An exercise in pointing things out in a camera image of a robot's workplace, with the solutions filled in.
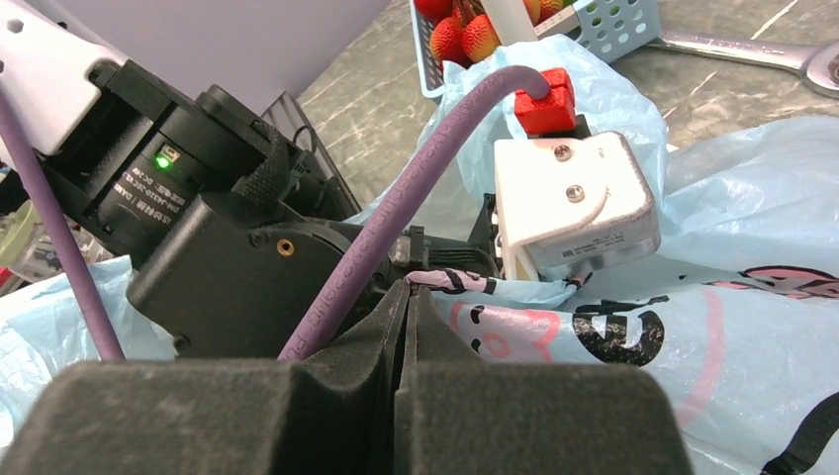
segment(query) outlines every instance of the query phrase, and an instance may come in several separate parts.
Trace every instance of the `wrench head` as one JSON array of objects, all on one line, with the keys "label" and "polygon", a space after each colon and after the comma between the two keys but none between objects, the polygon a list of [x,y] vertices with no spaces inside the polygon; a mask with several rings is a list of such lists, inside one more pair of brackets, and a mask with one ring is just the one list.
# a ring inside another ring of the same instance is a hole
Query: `wrench head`
[{"label": "wrench head", "polygon": [[839,99],[839,42],[825,45],[810,57],[804,82],[819,94]]}]

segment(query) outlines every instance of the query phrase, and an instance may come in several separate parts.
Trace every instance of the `hole in white bracket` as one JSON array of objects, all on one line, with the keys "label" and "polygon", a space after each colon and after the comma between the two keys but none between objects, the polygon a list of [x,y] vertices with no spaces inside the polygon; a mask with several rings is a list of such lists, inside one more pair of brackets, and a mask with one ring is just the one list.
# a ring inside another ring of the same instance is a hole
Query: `hole in white bracket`
[{"label": "hole in white bracket", "polygon": [[9,20],[6,22],[6,30],[12,33],[21,33],[24,31],[24,22],[18,20],[17,18]]}]

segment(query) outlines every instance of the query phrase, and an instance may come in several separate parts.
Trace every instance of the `blue plastic basket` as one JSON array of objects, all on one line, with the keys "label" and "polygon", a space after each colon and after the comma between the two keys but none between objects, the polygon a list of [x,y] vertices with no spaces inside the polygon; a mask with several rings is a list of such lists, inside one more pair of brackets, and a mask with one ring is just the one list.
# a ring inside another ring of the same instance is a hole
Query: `blue plastic basket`
[{"label": "blue plastic basket", "polygon": [[[605,62],[643,47],[661,33],[658,0],[578,0],[567,9],[573,9],[580,25],[567,35]],[[443,75],[428,50],[434,26],[417,13],[413,0],[411,20],[422,95],[439,103]]]}]

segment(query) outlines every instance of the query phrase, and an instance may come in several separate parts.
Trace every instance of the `metal wrench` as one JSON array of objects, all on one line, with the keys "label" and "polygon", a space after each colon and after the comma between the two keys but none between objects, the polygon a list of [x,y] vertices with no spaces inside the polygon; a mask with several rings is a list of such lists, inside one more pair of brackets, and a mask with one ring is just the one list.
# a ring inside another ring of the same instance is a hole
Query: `metal wrench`
[{"label": "metal wrench", "polygon": [[768,66],[796,74],[817,94],[839,99],[839,42],[786,45],[692,32],[662,32],[651,47]]}]

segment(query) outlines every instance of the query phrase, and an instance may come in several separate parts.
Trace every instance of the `green led light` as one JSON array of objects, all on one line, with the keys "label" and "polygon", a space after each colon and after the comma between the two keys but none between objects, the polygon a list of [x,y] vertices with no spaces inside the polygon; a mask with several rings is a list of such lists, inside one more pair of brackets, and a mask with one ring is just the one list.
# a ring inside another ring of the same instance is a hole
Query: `green led light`
[{"label": "green led light", "polygon": [[172,166],[171,160],[169,160],[163,155],[156,156],[154,158],[154,162],[157,164],[157,168],[160,168],[161,170],[165,170],[166,168]]}]

